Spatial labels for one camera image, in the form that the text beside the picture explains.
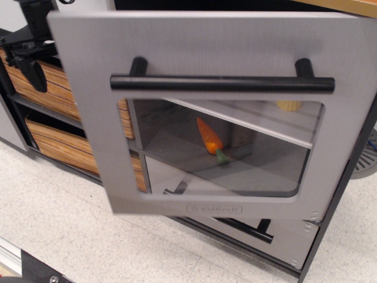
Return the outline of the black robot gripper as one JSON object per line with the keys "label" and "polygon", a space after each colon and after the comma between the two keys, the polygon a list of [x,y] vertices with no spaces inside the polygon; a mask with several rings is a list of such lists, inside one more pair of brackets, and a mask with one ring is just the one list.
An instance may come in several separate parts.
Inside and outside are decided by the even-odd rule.
{"label": "black robot gripper", "polygon": [[35,60],[57,55],[55,44],[49,42],[53,38],[47,23],[47,15],[56,9],[56,5],[22,5],[27,25],[1,37],[7,63],[18,65],[30,85],[42,93],[47,92],[47,80],[41,65]]}

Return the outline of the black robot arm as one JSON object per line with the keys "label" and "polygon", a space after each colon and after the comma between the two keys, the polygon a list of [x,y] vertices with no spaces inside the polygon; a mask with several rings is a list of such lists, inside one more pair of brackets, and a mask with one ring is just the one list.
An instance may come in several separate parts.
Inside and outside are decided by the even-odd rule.
{"label": "black robot arm", "polygon": [[21,71],[30,85],[47,92],[47,79],[39,60],[57,55],[47,15],[57,10],[55,1],[18,1],[27,25],[1,37],[1,48],[9,66]]}

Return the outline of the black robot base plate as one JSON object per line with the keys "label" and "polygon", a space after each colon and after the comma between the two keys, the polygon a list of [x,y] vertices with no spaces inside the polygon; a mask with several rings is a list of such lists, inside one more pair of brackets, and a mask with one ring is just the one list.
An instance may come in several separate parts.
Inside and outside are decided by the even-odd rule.
{"label": "black robot base plate", "polygon": [[1,251],[1,265],[16,276],[1,275],[1,282],[74,282],[24,250]]}

